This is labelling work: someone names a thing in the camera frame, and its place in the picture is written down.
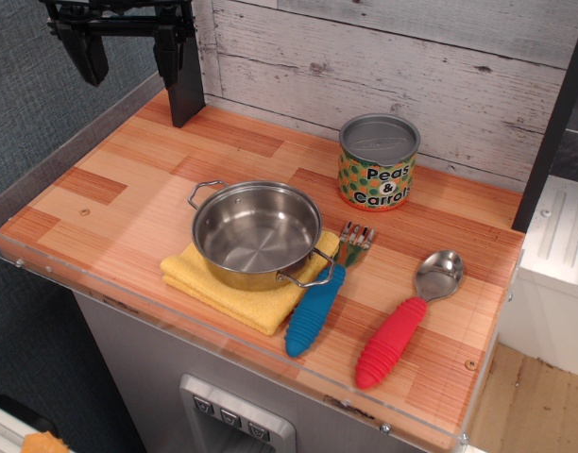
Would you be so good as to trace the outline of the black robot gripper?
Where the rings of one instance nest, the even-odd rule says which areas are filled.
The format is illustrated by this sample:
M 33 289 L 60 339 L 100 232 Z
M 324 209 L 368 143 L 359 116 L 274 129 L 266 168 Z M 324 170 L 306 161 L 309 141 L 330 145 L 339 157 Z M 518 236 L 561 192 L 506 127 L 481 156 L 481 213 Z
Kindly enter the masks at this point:
M 166 89 L 179 79 L 182 43 L 194 36 L 191 1 L 42 1 L 48 26 L 57 34 L 79 71 L 98 87 L 109 72 L 101 37 L 153 36 L 153 52 Z

